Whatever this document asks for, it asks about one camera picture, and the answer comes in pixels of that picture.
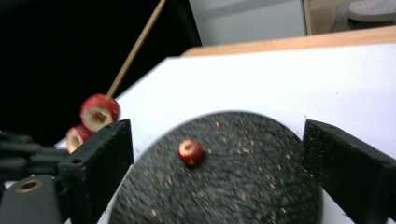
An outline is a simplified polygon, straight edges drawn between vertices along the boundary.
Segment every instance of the white table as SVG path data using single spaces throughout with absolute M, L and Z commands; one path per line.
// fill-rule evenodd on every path
M 168 58 L 117 98 L 120 119 L 131 120 L 135 160 L 181 123 L 233 110 L 300 138 L 306 119 L 327 122 L 396 158 L 395 60 L 396 44 Z M 325 193 L 322 223 L 352 223 L 343 214 Z

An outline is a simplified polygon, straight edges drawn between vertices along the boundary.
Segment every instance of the red apple slice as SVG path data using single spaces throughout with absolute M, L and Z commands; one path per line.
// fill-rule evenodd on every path
M 93 132 L 91 132 L 85 125 L 79 124 L 72 127 L 66 134 L 66 146 L 69 153 L 74 152 L 79 146 L 87 141 Z
M 204 149 L 193 139 L 186 139 L 178 146 L 178 156 L 186 165 L 195 165 L 204 158 Z
M 96 93 L 88 98 L 79 112 L 82 123 L 91 131 L 97 132 L 107 124 L 119 119 L 120 106 L 113 98 Z

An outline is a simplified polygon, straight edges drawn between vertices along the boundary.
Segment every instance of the wooden skewer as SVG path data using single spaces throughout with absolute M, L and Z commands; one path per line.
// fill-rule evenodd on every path
M 148 22 L 143 29 L 142 33 L 140 36 L 137 38 L 136 42 L 134 43 L 134 47 L 131 49 L 131 52 L 129 53 L 128 57 L 126 58 L 124 64 L 122 65 L 122 68 L 120 69 L 119 73 L 117 74 L 116 78 L 113 81 L 113 84 L 111 84 L 110 89 L 107 92 L 106 98 L 109 100 L 111 97 L 113 97 L 114 93 L 117 90 L 117 87 L 120 85 L 122 82 L 123 77 L 125 76 L 126 72 L 128 71 L 129 67 L 131 66 L 132 61 L 134 60 L 134 57 L 136 56 L 137 52 L 140 50 L 140 47 L 142 47 L 143 42 L 145 41 L 147 35 L 149 34 L 149 31 L 151 30 L 152 26 L 154 25 L 155 21 L 157 20 L 158 16 L 160 15 L 163 5 L 165 4 L 166 0 L 161 0 L 160 3 L 155 7 L 154 11 L 151 14 L 151 17 L 148 19 Z

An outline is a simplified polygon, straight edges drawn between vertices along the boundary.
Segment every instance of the round black mat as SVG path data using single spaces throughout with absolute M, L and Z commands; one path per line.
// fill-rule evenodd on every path
M 187 168 L 178 144 L 196 139 L 205 158 Z M 318 184 L 300 166 L 300 139 L 266 117 L 208 115 L 165 135 L 135 162 L 109 223 L 318 223 Z

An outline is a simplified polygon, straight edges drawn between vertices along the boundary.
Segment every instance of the white wall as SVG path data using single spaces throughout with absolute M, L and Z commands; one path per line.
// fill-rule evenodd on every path
M 190 0 L 204 46 L 305 35 L 301 0 Z

